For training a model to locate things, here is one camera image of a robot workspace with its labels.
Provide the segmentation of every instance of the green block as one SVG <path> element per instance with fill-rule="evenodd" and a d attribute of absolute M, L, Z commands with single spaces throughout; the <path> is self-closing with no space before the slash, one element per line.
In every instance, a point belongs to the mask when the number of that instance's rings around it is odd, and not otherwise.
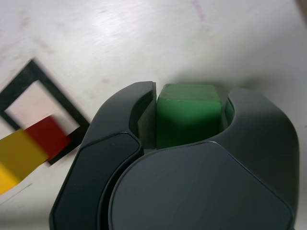
<path fill-rule="evenodd" d="M 220 131 L 221 111 L 211 85 L 165 85 L 157 101 L 157 149 L 213 137 Z"/>

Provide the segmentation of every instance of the cube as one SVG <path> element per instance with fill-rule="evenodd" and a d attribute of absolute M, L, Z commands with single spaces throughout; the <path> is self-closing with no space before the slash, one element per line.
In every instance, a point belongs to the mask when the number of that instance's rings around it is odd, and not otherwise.
<path fill-rule="evenodd" d="M 157 149 L 215 136 L 221 112 L 222 102 L 211 85 L 165 85 L 157 101 Z"/>
<path fill-rule="evenodd" d="M 21 129 L 1 139 L 0 150 L 0 194 L 18 184 L 48 158 Z"/>
<path fill-rule="evenodd" d="M 58 155 L 71 141 L 52 116 L 44 118 L 25 131 L 48 154 L 48 161 Z"/>

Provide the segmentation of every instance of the yellow cube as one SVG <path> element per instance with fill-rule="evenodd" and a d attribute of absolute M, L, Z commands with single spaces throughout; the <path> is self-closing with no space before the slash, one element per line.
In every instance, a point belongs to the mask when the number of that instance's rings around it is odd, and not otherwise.
<path fill-rule="evenodd" d="M 22 181 L 48 155 L 23 130 L 0 140 L 0 194 Z"/>

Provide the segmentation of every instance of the black square frame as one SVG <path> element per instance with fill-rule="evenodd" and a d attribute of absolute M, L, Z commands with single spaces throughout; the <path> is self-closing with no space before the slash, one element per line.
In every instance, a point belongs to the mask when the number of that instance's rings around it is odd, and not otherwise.
<path fill-rule="evenodd" d="M 81 144 L 90 124 L 52 82 L 52 80 L 33 60 L 31 60 L 28 65 L 26 65 L 25 68 L 5 87 L 5 89 L 0 92 L 0 116 L 14 130 L 18 130 L 21 127 L 8 113 L 5 112 L 5 110 L 35 81 L 40 81 L 79 124 L 79 127 L 68 135 L 71 139 L 70 144 L 66 146 L 57 156 L 48 161 L 50 164 L 54 164 Z"/>

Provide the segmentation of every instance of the red cube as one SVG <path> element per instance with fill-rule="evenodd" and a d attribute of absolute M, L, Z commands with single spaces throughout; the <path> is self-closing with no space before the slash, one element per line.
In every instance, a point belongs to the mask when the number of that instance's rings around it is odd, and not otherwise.
<path fill-rule="evenodd" d="M 58 155 L 71 141 L 52 116 L 44 118 L 25 131 L 48 154 L 47 161 Z"/>

